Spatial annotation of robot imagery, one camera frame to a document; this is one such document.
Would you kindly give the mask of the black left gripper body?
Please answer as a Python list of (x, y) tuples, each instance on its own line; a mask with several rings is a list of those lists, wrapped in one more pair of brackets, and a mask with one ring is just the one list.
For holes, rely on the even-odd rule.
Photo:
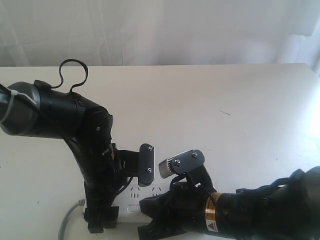
[(66, 138), (84, 179), (87, 211), (108, 213), (119, 210), (115, 198), (130, 184), (111, 136)]

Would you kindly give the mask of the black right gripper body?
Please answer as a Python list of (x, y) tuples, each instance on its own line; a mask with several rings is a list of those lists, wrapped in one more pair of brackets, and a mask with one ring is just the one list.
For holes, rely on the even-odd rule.
[(206, 234), (205, 203), (207, 192), (203, 187), (190, 187), (186, 181), (175, 182), (169, 188), (170, 201), (164, 223), (166, 235), (187, 232)]

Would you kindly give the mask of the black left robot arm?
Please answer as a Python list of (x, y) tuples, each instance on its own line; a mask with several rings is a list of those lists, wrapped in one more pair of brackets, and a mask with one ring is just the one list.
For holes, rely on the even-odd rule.
[(84, 218), (92, 234), (116, 226), (119, 208), (113, 202), (126, 180), (112, 125), (103, 106), (42, 81), (0, 88), (0, 127), (6, 134), (62, 139), (71, 150), (84, 179)]

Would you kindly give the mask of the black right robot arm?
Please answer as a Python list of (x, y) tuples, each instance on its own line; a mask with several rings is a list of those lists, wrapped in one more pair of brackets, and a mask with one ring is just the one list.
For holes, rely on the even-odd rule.
[(222, 193), (204, 167), (175, 177), (166, 193), (144, 198), (151, 218), (141, 240), (188, 232), (234, 240), (317, 240), (320, 237), (320, 169), (297, 169), (256, 189)]

